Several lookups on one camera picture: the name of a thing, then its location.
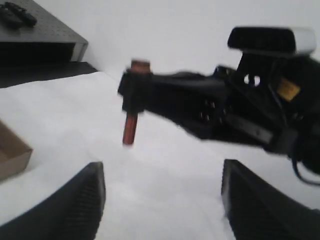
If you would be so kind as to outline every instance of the black object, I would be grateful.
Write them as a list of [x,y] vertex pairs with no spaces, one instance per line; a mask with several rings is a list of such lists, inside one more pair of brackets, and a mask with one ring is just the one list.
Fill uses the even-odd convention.
[[289,28],[235,27],[228,47],[246,53],[290,56],[296,52],[296,41]]
[[[320,63],[309,53],[294,54],[292,32],[250,28],[254,40],[237,42],[246,31],[235,28],[228,42],[243,50],[237,69],[218,66],[212,75],[126,71],[118,89],[122,109],[153,112],[200,139],[287,155],[320,174]],[[266,35],[274,45],[257,48]],[[278,43],[280,38],[287,48]]]
[[37,24],[37,19],[32,16],[27,10],[13,2],[5,2],[4,6],[11,10],[25,25],[32,28]]
[[221,195],[237,240],[318,240],[320,211],[282,194],[237,160],[224,161]]
[[11,10],[2,4],[0,5],[0,20],[4,25],[13,30],[18,30],[24,24]]
[[48,199],[1,226],[0,239],[93,240],[105,201],[103,164],[92,162]]

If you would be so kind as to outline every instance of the white wall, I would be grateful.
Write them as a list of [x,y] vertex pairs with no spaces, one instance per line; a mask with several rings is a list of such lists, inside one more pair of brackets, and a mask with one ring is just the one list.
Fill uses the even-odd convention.
[[[236,67],[241,53],[229,50],[227,40],[238,25],[310,27],[320,41],[320,2],[315,0],[36,1],[83,35],[89,41],[84,60],[115,79],[137,57],[151,60],[155,72]],[[320,59],[320,44],[314,56]],[[289,161],[258,149],[205,144],[223,157],[247,162],[285,193],[320,208],[320,190],[299,183]]]

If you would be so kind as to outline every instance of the cardboard box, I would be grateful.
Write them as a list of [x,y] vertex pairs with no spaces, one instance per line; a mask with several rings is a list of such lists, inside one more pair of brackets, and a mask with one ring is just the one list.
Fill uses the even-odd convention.
[[32,148],[0,121],[0,181],[26,169]]

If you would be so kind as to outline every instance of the remote control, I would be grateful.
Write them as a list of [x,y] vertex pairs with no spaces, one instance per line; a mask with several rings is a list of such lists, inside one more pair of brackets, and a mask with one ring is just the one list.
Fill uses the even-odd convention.
[[23,26],[23,22],[4,5],[0,5],[0,20],[8,27],[17,30]]
[[27,13],[25,8],[7,1],[4,3],[4,6],[12,11],[18,18],[20,18],[28,27],[32,28],[37,24],[37,19],[30,13]]

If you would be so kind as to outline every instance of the mounting hole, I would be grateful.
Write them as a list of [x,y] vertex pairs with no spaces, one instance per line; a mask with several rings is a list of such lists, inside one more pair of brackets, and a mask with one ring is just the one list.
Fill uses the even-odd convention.
[[250,85],[255,86],[255,87],[259,86],[259,84],[260,84],[260,77],[259,77],[259,76],[253,76],[253,81],[254,81],[253,83],[250,82],[250,80],[249,80],[249,74],[247,74],[247,75],[244,77],[244,83],[245,83],[245,84],[250,84]]
[[249,84],[249,74],[244,77],[244,83]]

